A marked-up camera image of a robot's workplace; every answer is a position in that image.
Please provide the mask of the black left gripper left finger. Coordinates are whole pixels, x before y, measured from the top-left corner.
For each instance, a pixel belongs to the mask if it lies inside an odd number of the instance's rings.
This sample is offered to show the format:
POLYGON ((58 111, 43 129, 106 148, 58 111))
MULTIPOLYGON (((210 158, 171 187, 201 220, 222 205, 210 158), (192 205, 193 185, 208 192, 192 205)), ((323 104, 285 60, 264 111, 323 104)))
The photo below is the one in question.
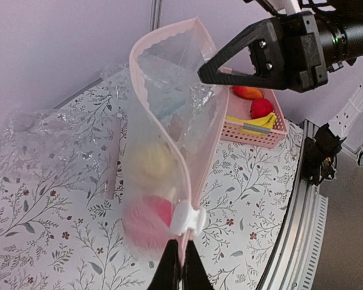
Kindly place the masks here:
POLYGON ((181 266, 177 240, 168 240, 149 290, 176 290, 179 287, 181 266))

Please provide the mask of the yellow toy lemon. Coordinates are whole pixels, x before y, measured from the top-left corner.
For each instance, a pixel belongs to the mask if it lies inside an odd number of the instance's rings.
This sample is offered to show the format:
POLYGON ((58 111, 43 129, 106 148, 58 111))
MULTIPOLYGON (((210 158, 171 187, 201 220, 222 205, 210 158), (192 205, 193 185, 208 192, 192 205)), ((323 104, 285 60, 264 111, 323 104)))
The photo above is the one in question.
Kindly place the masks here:
POLYGON ((155 186, 170 178, 177 164, 170 149, 161 143, 137 146, 129 156, 129 173, 143 186, 155 186))

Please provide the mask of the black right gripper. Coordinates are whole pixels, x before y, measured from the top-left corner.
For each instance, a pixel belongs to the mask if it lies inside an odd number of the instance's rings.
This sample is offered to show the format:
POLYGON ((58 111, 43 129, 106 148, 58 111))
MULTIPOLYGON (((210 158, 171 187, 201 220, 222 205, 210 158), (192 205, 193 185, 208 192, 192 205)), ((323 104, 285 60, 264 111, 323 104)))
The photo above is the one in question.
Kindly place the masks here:
POLYGON ((297 1, 299 10, 288 12, 292 3, 284 1, 281 13, 272 1, 259 1, 272 17, 246 27, 202 65, 200 81, 306 92, 325 85, 343 62, 353 65, 363 56, 363 1, 297 1), (218 72, 246 47, 253 76, 218 72))

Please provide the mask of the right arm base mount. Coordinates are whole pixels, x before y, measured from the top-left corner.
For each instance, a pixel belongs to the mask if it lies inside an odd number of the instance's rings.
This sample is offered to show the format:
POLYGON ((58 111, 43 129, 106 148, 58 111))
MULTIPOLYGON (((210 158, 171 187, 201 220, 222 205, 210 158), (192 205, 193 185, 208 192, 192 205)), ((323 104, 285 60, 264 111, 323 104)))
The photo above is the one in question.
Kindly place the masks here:
POLYGON ((315 186, 320 185, 325 179, 332 180, 335 177, 333 162, 341 151, 344 140, 345 138, 331 131, 328 123, 321 126, 314 137, 307 137, 304 145, 302 178, 315 186))

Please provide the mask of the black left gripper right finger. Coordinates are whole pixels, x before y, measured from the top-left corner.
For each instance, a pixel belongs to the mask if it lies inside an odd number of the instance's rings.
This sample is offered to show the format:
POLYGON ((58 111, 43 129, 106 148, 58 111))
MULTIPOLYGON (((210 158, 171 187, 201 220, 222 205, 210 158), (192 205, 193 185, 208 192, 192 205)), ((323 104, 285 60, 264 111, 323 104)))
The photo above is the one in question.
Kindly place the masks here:
POLYGON ((188 241, 185 264, 181 274, 182 289, 184 290, 213 290, 195 243, 188 241))

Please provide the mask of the clear zip top bag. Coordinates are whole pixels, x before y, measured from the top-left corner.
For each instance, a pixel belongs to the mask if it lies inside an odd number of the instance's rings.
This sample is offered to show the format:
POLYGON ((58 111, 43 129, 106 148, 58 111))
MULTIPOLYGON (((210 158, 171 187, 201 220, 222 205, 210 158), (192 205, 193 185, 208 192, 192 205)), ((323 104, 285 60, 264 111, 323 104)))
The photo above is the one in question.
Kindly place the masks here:
POLYGON ((218 144, 229 103, 229 88, 205 85, 197 71, 217 49, 199 18, 154 30, 129 55, 132 93, 123 156, 126 202, 154 195, 173 206, 170 231, 185 260, 188 241, 206 222, 200 196, 218 144), (129 156, 141 144, 161 143, 174 156, 173 175, 155 186, 140 185, 129 173, 129 156))

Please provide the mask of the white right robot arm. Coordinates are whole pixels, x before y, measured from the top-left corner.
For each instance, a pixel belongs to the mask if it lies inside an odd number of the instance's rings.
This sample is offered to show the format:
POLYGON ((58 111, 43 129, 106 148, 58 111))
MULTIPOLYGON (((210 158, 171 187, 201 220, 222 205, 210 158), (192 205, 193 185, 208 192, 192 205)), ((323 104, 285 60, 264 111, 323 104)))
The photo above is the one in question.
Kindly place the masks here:
MULTIPOLYGON (((206 84, 306 92, 363 56, 363 1, 261 1, 271 17, 246 27, 198 70, 206 84)), ((363 112, 363 78, 328 122, 344 139, 363 112)))

